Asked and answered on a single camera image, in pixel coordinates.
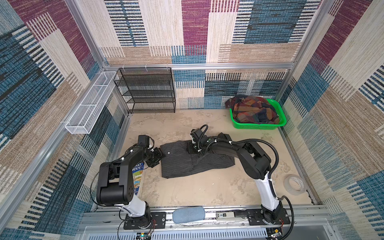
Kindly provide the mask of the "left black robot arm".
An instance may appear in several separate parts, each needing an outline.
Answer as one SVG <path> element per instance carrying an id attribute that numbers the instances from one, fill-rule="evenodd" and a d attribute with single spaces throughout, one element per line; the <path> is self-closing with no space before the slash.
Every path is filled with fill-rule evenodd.
<path id="1" fill-rule="evenodd" d="M 151 223 L 148 203 L 135 195 L 133 170 L 140 163 L 146 163 L 149 168 L 160 163 L 165 155 L 154 145 L 155 141 L 151 137 L 139 135 L 138 142 L 123 156 L 100 165 L 96 190 L 97 205 L 119 208 L 135 222 Z"/>

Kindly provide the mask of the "grey pinstriped long sleeve shirt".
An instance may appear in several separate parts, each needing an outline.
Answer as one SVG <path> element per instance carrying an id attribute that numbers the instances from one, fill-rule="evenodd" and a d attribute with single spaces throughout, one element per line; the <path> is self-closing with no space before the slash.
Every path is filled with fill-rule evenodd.
<path id="1" fill-rule="evenodd" d="M 206 153 L 204 156 L 188 153 L 188 143 L 177 141 L 161 146 L 165 157 L 161 159 L 162 177 L 166 179 L 186 177 L 209 170 L 226 169 L 235 165 L 235 158 Z"/>

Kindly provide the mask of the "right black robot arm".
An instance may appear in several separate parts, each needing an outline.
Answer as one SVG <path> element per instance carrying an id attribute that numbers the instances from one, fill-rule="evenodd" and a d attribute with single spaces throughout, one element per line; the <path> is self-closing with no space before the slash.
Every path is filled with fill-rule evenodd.
<path id="1" fill-rule="evenodd" d="M 206 153 L 226 155 L 240 160 L 245 173 L 254 179 L 261 196 L 263 221 L 274 224 L 283 212 L 281 200 L 277 197 L 272 181 L 272 173 L 279 164 L 276 148 L 260 139 L 233 141 L 227 134 L 208 137 L 202 128 L 193 129 L 192 141 L 188 143 L 191 154 Z"/>

